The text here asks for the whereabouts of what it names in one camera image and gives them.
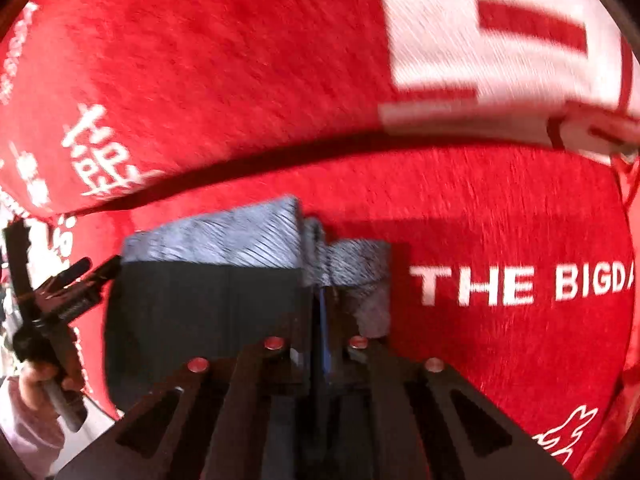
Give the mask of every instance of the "hand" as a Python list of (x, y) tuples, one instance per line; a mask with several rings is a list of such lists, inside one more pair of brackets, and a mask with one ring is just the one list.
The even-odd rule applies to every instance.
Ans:
[[(58, 368), (49, 363), (25, 362), (20, 372), (20, 397), (25, 406), (39, 418), (58, 418), (49, 396), (44, 391), (42, 383), (53, 379), (58, 374)], [(78, 367), (78, 374), (67, 376), (62, 381), (62, 389), (79, 392), (84, 387), (84, 381)]]

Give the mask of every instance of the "white graphic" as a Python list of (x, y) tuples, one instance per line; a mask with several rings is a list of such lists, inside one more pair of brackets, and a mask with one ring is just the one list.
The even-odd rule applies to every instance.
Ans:
[(581, 439), (585, 426), (593, 420), (597, 413), (597, 408), (587, 411), (587, 406), (579, 406), (569, 415), (562, 426), (553, 428), (546, 433), (537, 434), (533, 436), (533, 440), (537, 441), (543, 449), (551, 452), (551, 456), (566, 455), (562, 461), (562, 465), (565, 465), (574, 453), (572, 448)]
[[(78, 104), (80, 120), (75, 126), (64, 126), (65, 138), (62, 140), (64, 148), (71, 148), (71, 157), (76, 159), (73, 167), (82, 181), (87, 184), (89, 191), (83, 196), (97, 195), (106, 198), (114, 188), (120, 188), (126, 192), (134, 190), (135, 186), (144, 184), (149, 177), (158, 176), (164, 172), (159, 170), (140, 173), (132, 164), (126, 164), (129, 160), (129, 150), (119, 142), (109, 142), (101, 147), (106, 140), (113, 136), (113, 129), (108, 126), (97, 126), (96, 121), (104, 117), (106, 109), (102, 105), (87, 107)], [(79, 137), (88, 134), (91, 147), (82, 144)]]
[(33, 2), (28, 2), (22, 10), (22, 17), (14, 25), (14, 36), (9, 40), (9, 50), (2, 64), (3, 72), (0, 75), (0, 103), (9, 104), (11, 94), (14, 91), (12, 83), (18, 73), (18, 64), (22, 55), (22, 46), (27, 40), (27, 31), (32, 23), (33, 13), (38, 6)]
[(615, 108), (620, 95), (620, 30), (598, 0), (498, 0), (532, 6), (584, 27), (589, 55), (553, 42), (479, 27), (478, 0), (382, 0), (397, 88), (478, 88), (480, 102), (571, 94)]
[(29, 217), (29, 212), (20, 206), (20, 204), (18, 204), (11, 195), (2, 189), (2, 187), (0, 187), (0, 203), (16, 216), (20, 216), (22, 218)]
[(69, 217), (66, 221), (64, 217), (60, 217), (49, 245), (49, 225), (30, 220), (29, 273), (34, 287), (69, 268), (74, 236), (67, 225), (73, 226), (75, 222), (75, 217)]
[(31, 203), (36, 207), (43, 207), (49, 201), (49, 188), (47, 183), (38, 175), (38, 162), (33, 153), (20, 152), (15, 149), (15, 145), (10, 142), (9, 148), (15, 157), (15, 166), (18, 169), (20, 178), (27, 185), (27, 192), (31, 198)]

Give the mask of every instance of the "white chinese characters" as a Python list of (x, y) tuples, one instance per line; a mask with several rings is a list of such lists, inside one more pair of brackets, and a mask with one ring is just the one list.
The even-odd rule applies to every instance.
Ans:
[(33, 153), (20, 152), (16, 150), (15, 145), (10, 142), (9, 148), (15, 157), (15, 166), (18, 169), (20, 178), (27, 185), (27, 192), (31, 203), (36, 207), (43, 207), (49, 201), (49, 188), (47, 183), (38, 174), (38, 162)]
[(28, 27), (31, 25), (33, 13), (37, 9), (38, 6), (35, 3), (28, 2), (22, 10), (22, 18), (14, 25), (14, 36), (9, 41), (9, 50), (2, 64), (4, 72), (0, 75), (0, 103), (3, 105), (9, 104), (11, 99), (11, 94), (14, 90), (12, 81), (18, 73), (22, 46), (27, 40)]
[(158, 170), (140, 173), (134, 165), (126, 164), (129, 150), (119, 142), (108, 142), (114, 134), (112, 128), (96, 124), (106, 113), (104, 106), (87, 107), (80, 103), (78, 111), (80, 119), (76, 125), (72, 128), (64, 126), (62, 146), (71, 149), (71, 157), (75, 159), (72, 165), (89, 188), (83, 196), (107, 198), (116, 188), (132, 192), (149, 177), (163, 173)]

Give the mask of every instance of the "grey handle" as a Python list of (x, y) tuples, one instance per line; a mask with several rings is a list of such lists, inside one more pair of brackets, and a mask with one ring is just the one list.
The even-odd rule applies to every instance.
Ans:
[(87, 418), (87, 411), (82, 394), (78, 392), (65, 392), (60, 384), (51, 379), (42, 383), (53, 407), (65, 421), (69, 431), (77, 433)]

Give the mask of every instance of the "white sleeve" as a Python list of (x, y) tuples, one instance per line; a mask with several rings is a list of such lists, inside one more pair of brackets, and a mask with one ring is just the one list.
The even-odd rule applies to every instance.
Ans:
[(24, 405), (18, 377), (9, 377), (0, 386), (0, 429), (34, 478), (44, 479), (65, 436), (56, 420), (42, 420)]

